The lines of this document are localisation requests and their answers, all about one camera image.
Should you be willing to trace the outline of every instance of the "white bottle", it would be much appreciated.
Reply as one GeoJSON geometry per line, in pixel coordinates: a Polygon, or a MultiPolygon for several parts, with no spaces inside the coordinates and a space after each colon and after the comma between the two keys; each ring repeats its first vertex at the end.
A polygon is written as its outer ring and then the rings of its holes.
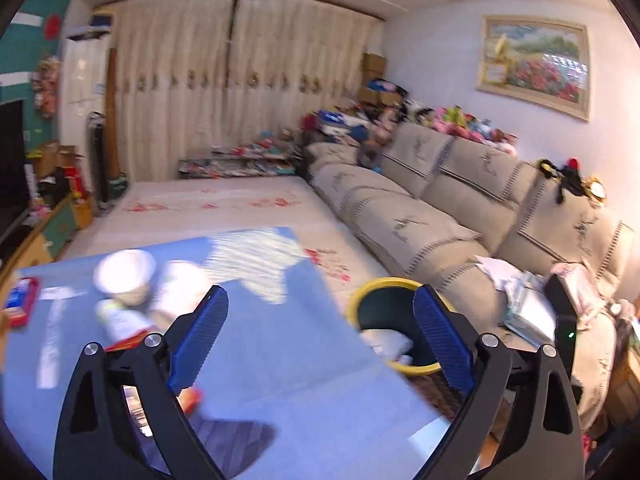
{"type": "Polygon", "coordinates": [[[95,313],[114,343],[129,339],[143,331],[154,332],[155,328],[137,310],[126,308],[117,300],[102,300],[95,306],[95,313]]]}

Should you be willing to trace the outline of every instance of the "black plush toy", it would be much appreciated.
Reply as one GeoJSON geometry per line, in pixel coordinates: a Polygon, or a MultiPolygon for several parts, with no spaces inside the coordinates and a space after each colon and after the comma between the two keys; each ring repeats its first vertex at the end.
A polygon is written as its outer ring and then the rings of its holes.
{"type": "Polygon", "coordinates": [[[579,167],[578,160],[575,158],[570,158],[567,163],[559,169],[546,158],[539,161],[538,169],[546,178],[556,178],[559,180],[556,203],[561,204],[564,202],[565,189],[575,196],[585,195],[579,167]]]}

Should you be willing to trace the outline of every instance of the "white wall stripe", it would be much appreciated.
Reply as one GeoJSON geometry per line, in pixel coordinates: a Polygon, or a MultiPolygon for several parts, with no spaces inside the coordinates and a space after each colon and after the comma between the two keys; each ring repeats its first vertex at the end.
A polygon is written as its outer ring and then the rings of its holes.
{"type": "Polygon", "coordinates": [[[24,85],[31,81],[31,72],[0,74],[0,86],[24,85]]]}
{"type": "Polygon", "coordinates": [[[11,22],[14,25],[30,25],[31,27],[41,27],[43,22],[42,16],[35,14],[27,14],[26,12],[16,12],[11,22]]]}

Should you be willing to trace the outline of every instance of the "blue gripper pad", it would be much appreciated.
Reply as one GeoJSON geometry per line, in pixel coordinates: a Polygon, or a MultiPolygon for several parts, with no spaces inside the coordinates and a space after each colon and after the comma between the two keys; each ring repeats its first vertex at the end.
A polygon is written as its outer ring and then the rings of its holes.
{"type": "Polygon", "coordinates": [[[201,303],[189,314],[196,316],[196,319],[191,323],[189,331],[177,349],[171,353],[171,373],[167,386],[176,396],[195,382],[226,320],[228,307],[226,290],[218,288],[207,303],[201,303]]]}
{"type": "Polygon", "coordinates": [[[440,363],[449,386],[466,397],[474,389],[473,357],[444,308],[440,298],[434,298],[426,286],[415,291],[414,317],[418,326],[440,363]]]}

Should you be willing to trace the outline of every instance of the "blue table surface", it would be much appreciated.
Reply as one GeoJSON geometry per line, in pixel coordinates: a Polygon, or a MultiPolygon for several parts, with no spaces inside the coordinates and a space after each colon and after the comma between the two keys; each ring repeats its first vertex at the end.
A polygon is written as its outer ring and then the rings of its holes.
{"type": "MultiPolygon", "coordinates": [[[[288,228],[279,233],[293,238],[288,228]]],[[[169,260],[204,263],[216,238],[146,247],[157,269],[169,260]]],[[[104,298],[93,284],[103,256],[29,268],[41,288],[68,286],[58,328],[58,384],[38,389],[36,375],[52,301],[38,300],[24,330],[11,332],[4,374],[7,426],[48,478],[66,386],[83,346],[112,344],[95,316],[104,298]]],[[[158,270],[152,283],[158,281],[158,270]]],[[[269,449],[237,478],[406,480],[424,458],[409,437],[439,417],[403,378],[361,343],[337,311],[319,271],[304,258],[285,270],[284,303],[263,301],[239,280],[222,283],[228,318],[196,385],[205,418],[256,420],[276,427],[269,449]]]]}

